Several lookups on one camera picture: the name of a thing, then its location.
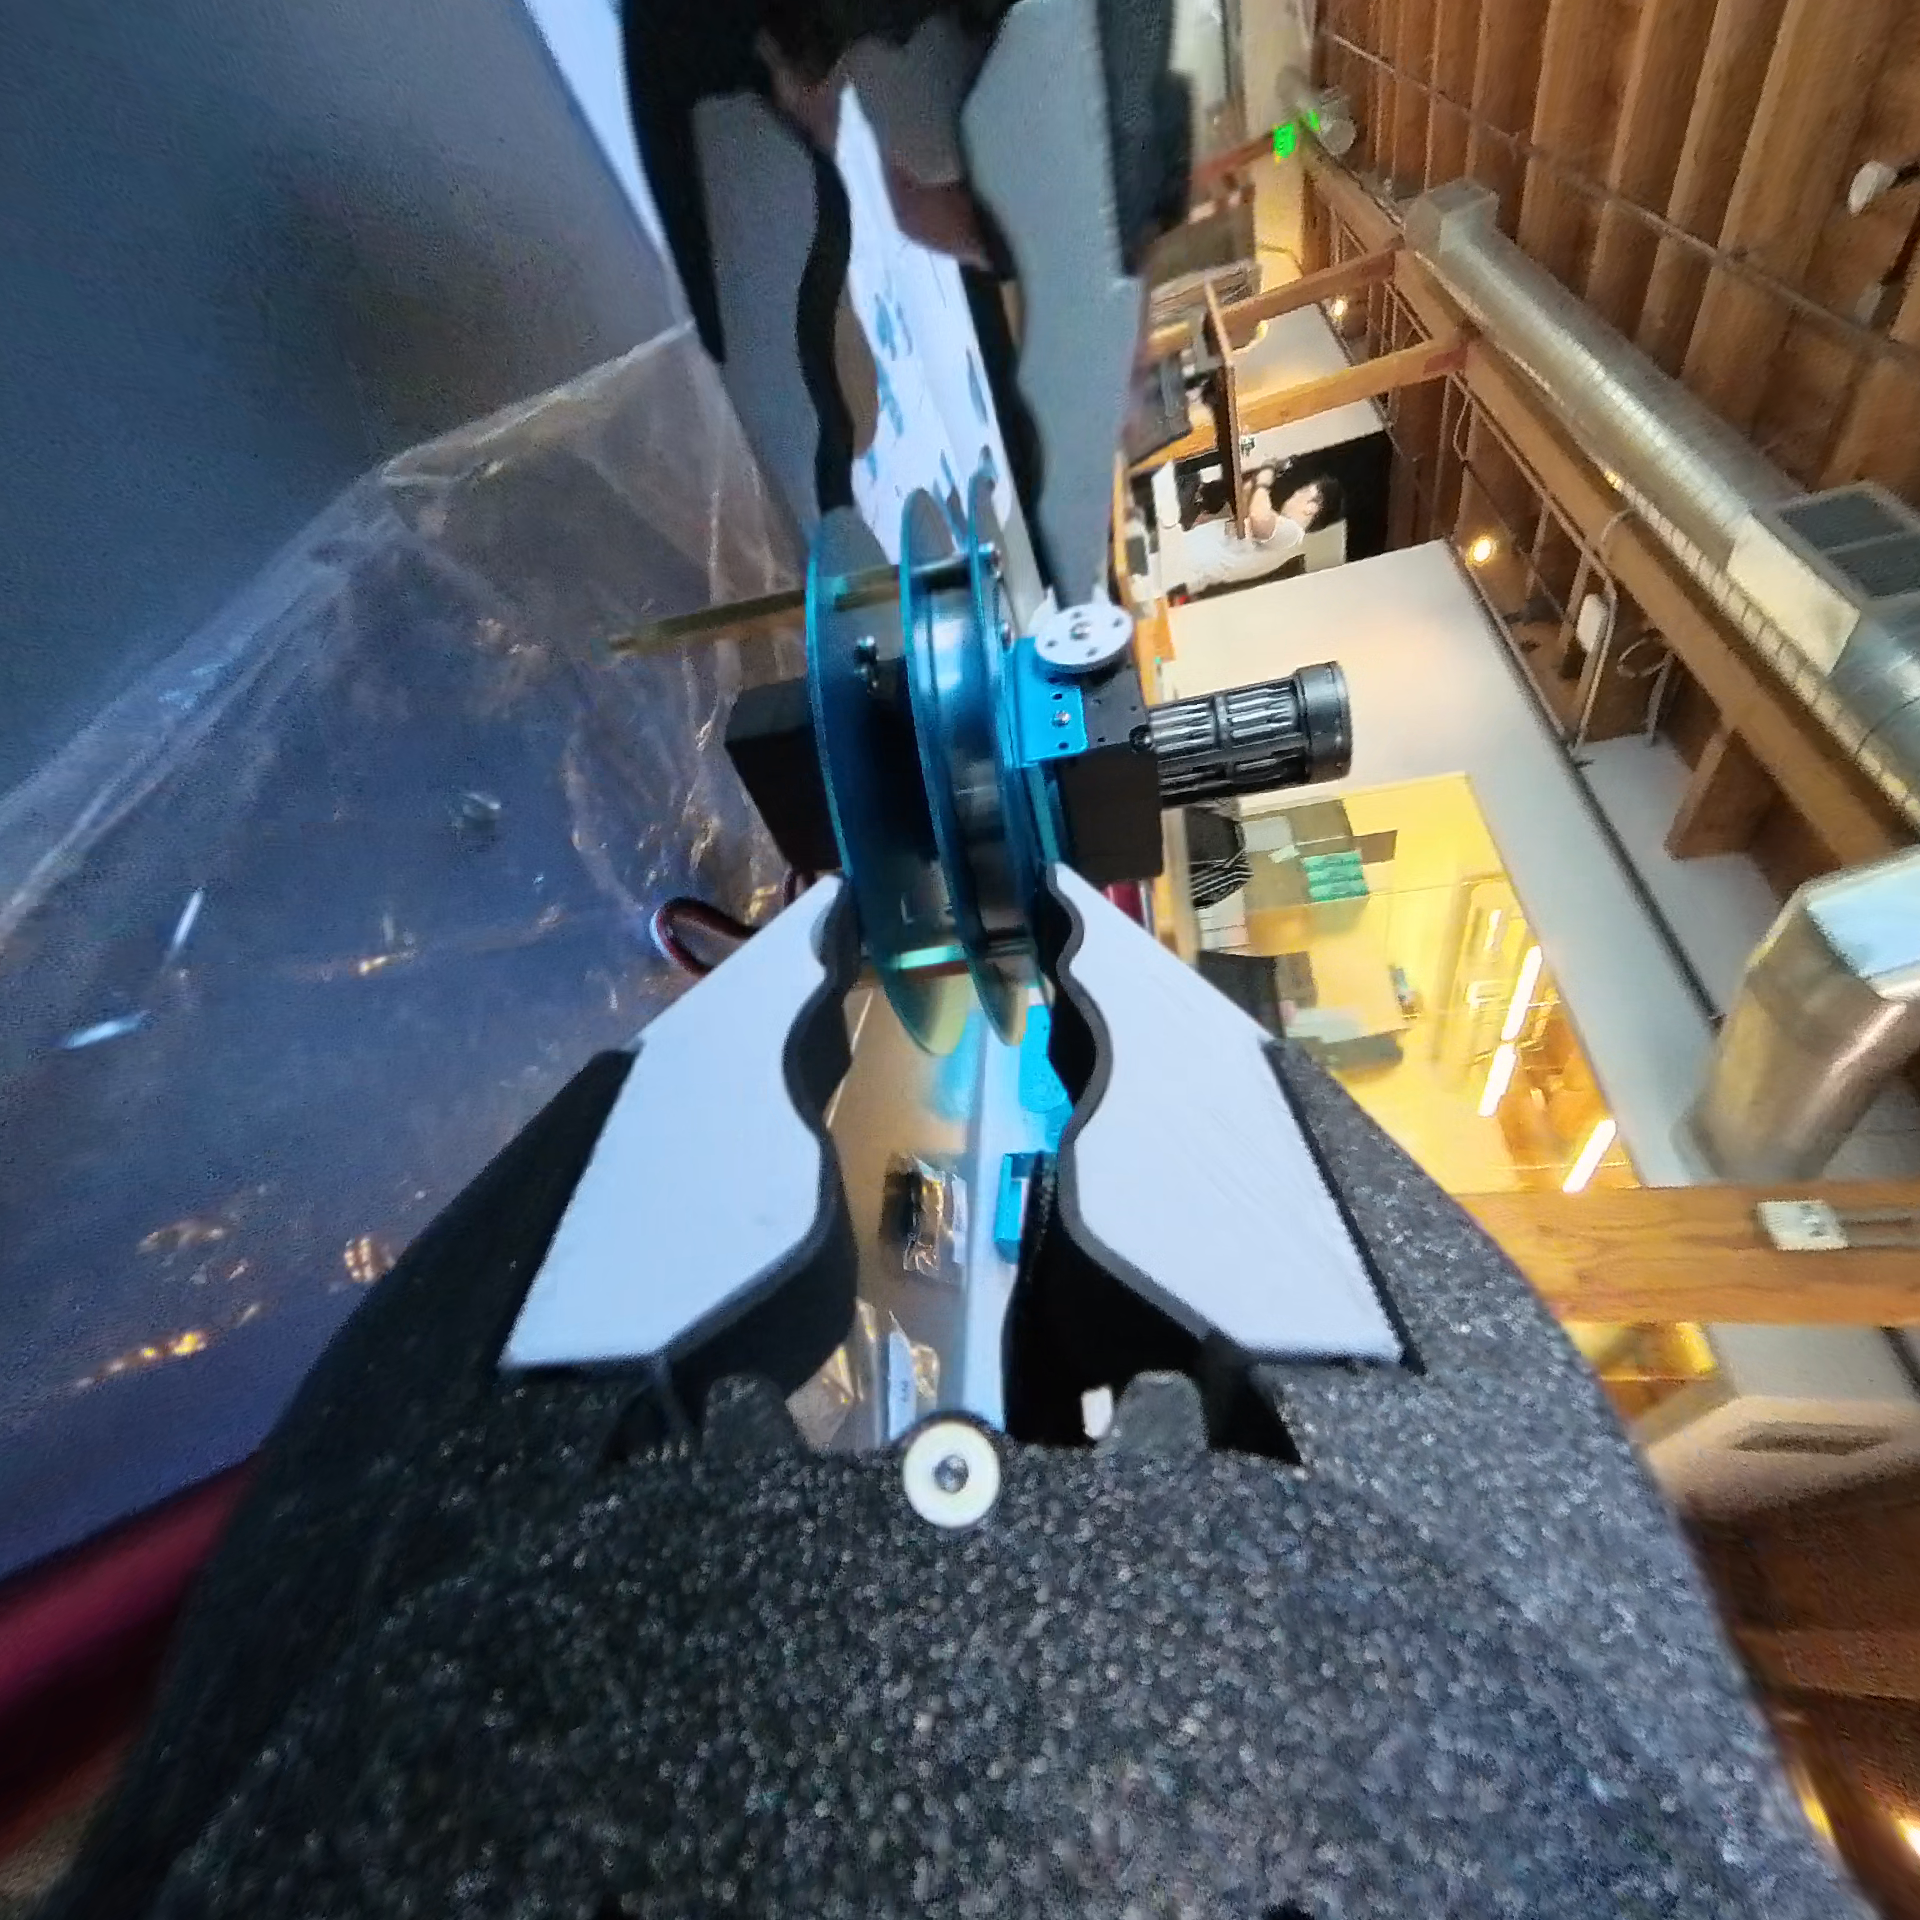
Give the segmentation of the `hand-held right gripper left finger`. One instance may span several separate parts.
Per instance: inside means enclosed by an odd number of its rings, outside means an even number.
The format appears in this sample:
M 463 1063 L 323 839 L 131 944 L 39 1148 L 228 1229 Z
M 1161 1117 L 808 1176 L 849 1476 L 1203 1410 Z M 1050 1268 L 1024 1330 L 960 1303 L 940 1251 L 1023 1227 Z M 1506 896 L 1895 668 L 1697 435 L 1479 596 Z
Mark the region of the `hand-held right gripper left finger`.
M 849 884 L 823 879 L 640 1031 L 500 1373 L 639 1368 L 689 1405 L 821 1373 L 858 1317 L 828 1128 L 858 973 Z

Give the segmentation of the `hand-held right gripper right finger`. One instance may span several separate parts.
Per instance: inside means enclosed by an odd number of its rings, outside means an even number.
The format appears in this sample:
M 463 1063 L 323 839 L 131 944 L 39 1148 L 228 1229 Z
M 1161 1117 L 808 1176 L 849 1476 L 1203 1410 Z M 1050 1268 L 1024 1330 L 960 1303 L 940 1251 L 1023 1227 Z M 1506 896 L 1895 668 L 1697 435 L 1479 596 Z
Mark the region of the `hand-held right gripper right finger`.
M 1035 932 L 1068 1117 L 1026 1208 L 1008 1425 L 1177 1376 L 1210 1426 L 1280 1426 L 1268 1364 L 1408 1370 L 1280 1040 L 1072 868 L 1047 868 Z

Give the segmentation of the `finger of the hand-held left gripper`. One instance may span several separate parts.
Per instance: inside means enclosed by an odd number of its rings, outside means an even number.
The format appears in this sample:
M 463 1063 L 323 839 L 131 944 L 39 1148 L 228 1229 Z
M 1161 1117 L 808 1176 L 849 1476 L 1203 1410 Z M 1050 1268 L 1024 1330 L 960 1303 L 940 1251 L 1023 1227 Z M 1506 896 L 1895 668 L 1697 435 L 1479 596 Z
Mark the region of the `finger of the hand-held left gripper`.
M 1144 315 L 1121 253 L 1097 8 L 1013 5 L 959 125 L 1023 303 L 1016 384 L 1040 449 L 1029 531 L 1057 602 L 1087 603 L 1109 573 Z
M 837 164 L 756 92 L 697 107 L 728 395 L 802 545 L 856 508 L 880 387 L 850 292 L 852 208 Z

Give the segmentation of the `blue robot arm base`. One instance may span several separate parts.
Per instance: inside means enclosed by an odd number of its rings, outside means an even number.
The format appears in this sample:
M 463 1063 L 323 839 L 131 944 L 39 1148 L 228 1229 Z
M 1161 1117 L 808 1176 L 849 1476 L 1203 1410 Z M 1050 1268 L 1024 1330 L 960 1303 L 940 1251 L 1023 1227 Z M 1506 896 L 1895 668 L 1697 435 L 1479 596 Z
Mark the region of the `blue robot arm base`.
M 1035 916 L 1053 868 L 1097 891 L 1161 874 L 1173 776 L 1109 599 L 1024 615 L 996 487 L 931 491 L 887 557 L 823 519 L 802 587 L 644 621 L 619 659 L 804 639 L 796 679 L 736 697 L 728 749 L 787 867 L 845 883 L 905 1034 L 952 1052 L 971 1021 L 1017 1045 L 1050 994 Z

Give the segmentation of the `grey desk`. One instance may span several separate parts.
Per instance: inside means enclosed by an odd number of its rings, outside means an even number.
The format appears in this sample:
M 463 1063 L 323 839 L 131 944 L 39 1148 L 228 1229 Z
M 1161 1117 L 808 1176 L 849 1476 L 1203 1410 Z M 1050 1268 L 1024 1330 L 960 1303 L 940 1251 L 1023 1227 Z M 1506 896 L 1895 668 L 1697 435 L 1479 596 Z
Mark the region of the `grey desk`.
M 613 5 L 5 5 L 5 803 L 354 483 L 692 324 L 618 53 Z M 5 1577 L 243 1460 L 369 1287 L 2 1425 Z

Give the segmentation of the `pile of small screw bags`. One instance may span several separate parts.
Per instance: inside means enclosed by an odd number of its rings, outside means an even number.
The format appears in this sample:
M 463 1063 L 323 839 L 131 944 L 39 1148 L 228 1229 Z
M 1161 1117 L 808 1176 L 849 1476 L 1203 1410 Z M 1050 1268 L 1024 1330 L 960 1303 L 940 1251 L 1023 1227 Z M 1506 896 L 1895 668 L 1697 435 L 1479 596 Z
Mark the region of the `pile of small screw bags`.
M 969 1189 L 949 1161 L 893 1154 L 880 1169 L 858 1247 L 849 1336 L 821 1371 L 831 1452 L 887 1449 L 965 1380 Z

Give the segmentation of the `clear plastic bag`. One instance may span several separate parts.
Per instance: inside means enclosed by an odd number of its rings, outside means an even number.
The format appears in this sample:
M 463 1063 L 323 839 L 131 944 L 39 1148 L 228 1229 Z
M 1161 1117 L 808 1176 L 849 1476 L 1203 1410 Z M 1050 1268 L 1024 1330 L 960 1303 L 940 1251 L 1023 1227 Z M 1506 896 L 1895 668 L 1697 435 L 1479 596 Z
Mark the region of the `clear plastic bag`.
M 5 1464 L 331 1317 L 745 921 L 783 660 L 623 657 L 797 581 L 692 324 L 375 468 L 5 803 Z

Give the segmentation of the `wooden post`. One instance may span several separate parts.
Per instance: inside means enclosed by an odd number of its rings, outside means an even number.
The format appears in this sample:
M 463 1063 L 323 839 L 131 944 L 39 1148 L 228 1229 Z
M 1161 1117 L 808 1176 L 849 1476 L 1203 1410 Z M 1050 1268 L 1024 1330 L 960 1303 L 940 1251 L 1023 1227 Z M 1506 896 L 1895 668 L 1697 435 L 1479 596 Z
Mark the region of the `wooden post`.
M 1915 1179 L 1697 1184 L 1676 1189 L 1493 1192 L 1458 1205 L 1567 1323 L 1913 1328 Z M 1907 1244 L 1788 1253 L 1765 1203 L 1867 1216 Z

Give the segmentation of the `silver ventilation duct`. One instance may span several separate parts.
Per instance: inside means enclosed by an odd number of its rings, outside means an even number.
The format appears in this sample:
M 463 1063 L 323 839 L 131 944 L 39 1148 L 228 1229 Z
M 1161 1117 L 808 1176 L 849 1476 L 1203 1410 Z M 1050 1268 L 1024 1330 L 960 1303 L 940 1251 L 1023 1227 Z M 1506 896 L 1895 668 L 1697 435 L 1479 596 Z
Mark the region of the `silver ventilation duct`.
M 1490 188 L 1423 194 L 1403 237 L 1674 563 L 1915 820 L 1915 509 L 1876 484 L 1796 487 L 1506 237 Z

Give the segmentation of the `silver duct branch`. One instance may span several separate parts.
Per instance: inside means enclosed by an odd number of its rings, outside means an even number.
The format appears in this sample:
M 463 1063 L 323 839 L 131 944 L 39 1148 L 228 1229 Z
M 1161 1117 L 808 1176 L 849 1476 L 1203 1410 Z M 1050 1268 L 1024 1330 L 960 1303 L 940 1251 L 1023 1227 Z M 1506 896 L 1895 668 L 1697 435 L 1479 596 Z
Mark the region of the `silver duct branch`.
M 1687 1138 L 1738 1184 L 1817 1178 L 1919 1047 L 1919 850 L 1804 883 L 1752 953 Z

